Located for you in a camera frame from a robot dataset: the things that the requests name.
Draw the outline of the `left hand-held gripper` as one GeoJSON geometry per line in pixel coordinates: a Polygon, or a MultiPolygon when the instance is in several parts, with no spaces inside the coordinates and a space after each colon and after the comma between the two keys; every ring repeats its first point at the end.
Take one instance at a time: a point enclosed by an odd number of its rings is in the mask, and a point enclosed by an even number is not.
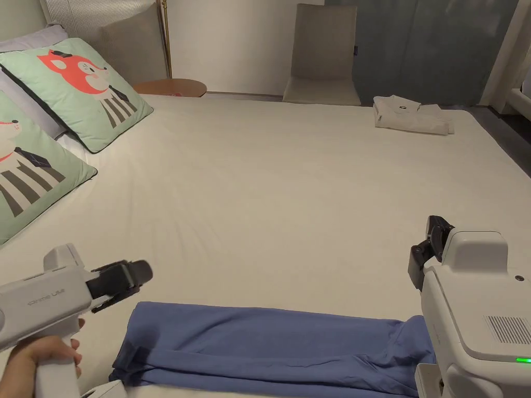
{"type": "Polygon", "coordinates": [[[124,301],[152,278],[145,260],[88,271],[72,244],[53,248],[42,273],[1,286],[1,350],[29,337],[58,336],[70,344],[81,315],[124,301]]]}

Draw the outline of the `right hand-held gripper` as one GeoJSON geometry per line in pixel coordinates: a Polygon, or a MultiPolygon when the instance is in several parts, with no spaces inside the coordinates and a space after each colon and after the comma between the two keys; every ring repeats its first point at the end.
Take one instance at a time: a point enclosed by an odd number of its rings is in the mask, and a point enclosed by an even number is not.
{"type": "Polygon", "coordinates": [[[508,265],[496,231],[452,230],[427,219],[428,243],[410,250],[408,274],[436,363],[419,364],[420,397],[530,397],[530,275],[508,265]],[[424,268],[435,257],[440,264],[424,268]]]}

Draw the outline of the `person's left hand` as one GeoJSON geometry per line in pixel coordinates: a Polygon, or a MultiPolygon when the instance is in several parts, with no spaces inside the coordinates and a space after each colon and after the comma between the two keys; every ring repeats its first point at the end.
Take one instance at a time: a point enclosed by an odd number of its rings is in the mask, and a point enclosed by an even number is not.
{"type": "Polygon", "coordinates": [[[1,379],[1,397],[34,397],[36,370],[48,360],[73,360],[76,375],[81,375],[82,355],[79,340],[66,344],[58,336],[31,338],[20,342],[11,352],[1,379]]]}

